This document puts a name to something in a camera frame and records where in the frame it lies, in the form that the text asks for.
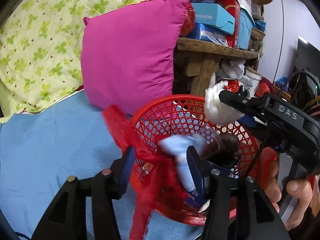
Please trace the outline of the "right hand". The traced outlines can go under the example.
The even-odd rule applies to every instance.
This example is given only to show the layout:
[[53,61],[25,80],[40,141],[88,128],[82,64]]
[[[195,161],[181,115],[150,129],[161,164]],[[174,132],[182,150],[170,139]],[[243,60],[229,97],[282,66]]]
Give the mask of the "right hand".
[[[276,180],[278,170],[277,162],[272,162],[269,176],[264,185],[264,191],[276,211],[280,210],[278,202],[281,199],[281,190]],[[285,228],[291,235],[291,239],[300,239],[310,228],[311,223],[315,220],[315,215],[319,212],[319,185],[312,188],[310,181],[296,179],[288,182],[286,190],[293,198],[297,198],[298,202],[286,221]]]

